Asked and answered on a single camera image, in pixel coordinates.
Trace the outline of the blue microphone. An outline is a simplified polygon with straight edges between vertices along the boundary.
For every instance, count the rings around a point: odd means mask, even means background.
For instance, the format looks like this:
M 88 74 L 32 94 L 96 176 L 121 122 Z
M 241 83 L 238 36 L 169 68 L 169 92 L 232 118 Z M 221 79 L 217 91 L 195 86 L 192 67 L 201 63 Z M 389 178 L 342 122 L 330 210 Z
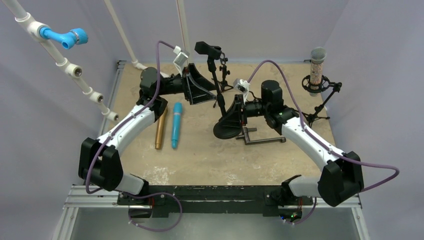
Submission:
M 183 105 L 181 102 L 176 102 L 173 107 L 172 132 L 171 132 L 171 147 L 176 149 L 180 139 L 181 118 L 183 113 Z

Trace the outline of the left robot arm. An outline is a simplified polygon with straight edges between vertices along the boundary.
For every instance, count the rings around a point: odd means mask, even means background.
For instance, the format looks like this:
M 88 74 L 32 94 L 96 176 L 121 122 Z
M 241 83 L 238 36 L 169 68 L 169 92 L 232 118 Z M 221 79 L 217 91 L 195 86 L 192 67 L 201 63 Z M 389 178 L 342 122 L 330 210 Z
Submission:
M 194 63 L 182 73 L 169 77 L 158 75 L 154 67 L 140 74 L 139 98 L 135 106 L 115 127 L 96 139 L 86 138 L 80 149 L 78 176 L 106 191 L 129 193 L 138 205 L 149 199 L 149 183 L 139 176 L 125 173 L 120 155 L 147 127 L 153 125 L 168 105 L 164 95 L 183 94 L 190 105 L 215 99 L 215 85 L 202 76 Z

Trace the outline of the black round-base microphone stand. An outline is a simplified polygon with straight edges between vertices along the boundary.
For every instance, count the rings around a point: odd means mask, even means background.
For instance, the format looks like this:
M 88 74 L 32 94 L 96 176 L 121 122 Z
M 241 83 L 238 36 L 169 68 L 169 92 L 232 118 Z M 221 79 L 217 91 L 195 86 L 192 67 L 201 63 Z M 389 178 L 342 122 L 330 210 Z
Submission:
M 220 61 L 220 51 L 222 51 L 222 48 L 220 46 L 216 45 L 209 45 L 204 41 L 198 41 L 195 43 L 194 50 L 199 55 L 206 55 L 207 56 L 207 67 L 208 71 L 212 74 L 212 80 L 214 81 L 215 87 L 216 87 L 216 101 L 215 103 L 218 104 L 220 112 L 221 112 L 221 118 L 218 120 L 218 122 L 213 127 L 213 134 L 218 139 L 222 140 L 228 140 L 235 138 L 238 136 L 241 132 L 230 132 L 229 131 L 229 116 L 231 114 L 227 114 L 227 110 L 225 109 L 225 98 L 223 96 L 223 93 L 220 92 L 219 86 L 218 86 L 218 78 L 217 78 L 217 67 L 215 61 Z

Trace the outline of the gold microphone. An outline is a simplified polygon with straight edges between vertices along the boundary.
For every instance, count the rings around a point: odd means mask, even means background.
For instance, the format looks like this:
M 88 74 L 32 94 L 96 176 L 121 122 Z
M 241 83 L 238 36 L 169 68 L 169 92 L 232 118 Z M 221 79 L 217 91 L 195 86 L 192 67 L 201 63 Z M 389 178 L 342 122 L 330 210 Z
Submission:
M 165 130 L 168 111 L 169 111 L 168 107 L 166 107 L 162 115 L 157 120 L 155 146 L 154 146 L 156 150 L 161 150 L 163 147 L 164 130 Z

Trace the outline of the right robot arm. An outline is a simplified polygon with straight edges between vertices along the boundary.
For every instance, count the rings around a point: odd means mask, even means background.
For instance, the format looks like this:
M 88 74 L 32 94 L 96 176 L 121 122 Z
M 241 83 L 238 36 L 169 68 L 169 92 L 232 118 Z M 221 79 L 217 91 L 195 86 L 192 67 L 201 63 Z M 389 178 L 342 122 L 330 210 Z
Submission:
M 295 175 L 281 183 L 276 200 L 292 204 L 300 197 L 317 197 L 336 207 L 364 189 L 361 160 L 351 151 L 345 152 L 313 131 L 303 120 L 303 114 L 284 104 L 283 90 L 275 80 L 261 84 L 261 97 L 248 101 L 250 84 L 236 79 L 231 107 L 215 124 L 217 138 L 230 139 L 243 131 L 247 119 L 264 117 L 267 125 L 280 136 L 298 146 L 319 168 L 320 177 Z

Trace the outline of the black tripod microphone stand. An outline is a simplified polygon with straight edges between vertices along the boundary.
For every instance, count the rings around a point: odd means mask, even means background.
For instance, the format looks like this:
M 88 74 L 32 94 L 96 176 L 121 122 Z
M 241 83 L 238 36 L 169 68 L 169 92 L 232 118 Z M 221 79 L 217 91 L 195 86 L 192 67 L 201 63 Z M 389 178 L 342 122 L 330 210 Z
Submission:
M 221 66 L 219 67 L 219 71 L 221 72 L 221 81 L 217 81 L 218 86 L 219 86 L 219 91 L 221 93 L 224 93 L 226 91 L 229 91 L 231 89 L 233 89 L 233 86 L 230 86 L 228 81 L 226 80 L 227 76 L 230 75 L 230 71 L 227 68 L 227 61 L 228 58 L 226 57 L 225 53 L 220 51 L 220 57 L 219 57 L 219 61 Z

